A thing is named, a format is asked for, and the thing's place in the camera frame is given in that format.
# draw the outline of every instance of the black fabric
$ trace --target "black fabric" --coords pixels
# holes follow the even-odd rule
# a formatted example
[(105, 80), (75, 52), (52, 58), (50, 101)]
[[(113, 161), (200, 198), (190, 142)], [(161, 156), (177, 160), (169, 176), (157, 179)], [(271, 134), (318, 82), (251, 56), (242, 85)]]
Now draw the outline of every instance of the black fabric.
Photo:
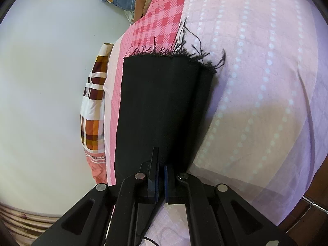
[(118, 183), (137, 173), (159, 147), (160, 167), (185, 171), (208, 98), (214, 69), (186, 56), (125, 58), (116, 133)]

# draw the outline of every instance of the bedsheet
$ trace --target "bedsheet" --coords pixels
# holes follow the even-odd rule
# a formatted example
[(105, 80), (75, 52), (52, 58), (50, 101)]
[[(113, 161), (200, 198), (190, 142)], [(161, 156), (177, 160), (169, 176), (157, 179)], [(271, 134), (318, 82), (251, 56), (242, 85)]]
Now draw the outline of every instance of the bedsheet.
[[(113, 47), (105, 91), (107, 179), (114, 153), (123, 57), (169, 47), (187, 19), (217, 73), (189, 172), (225, 183), (275, 224), (294, 208), (328, 152), (328, 27), (311, 0), (153, 0)], [(186, 35), (187, 49), (199, 41)], [(164, 205), (147, 236), (189, 245), (181, 207)]]

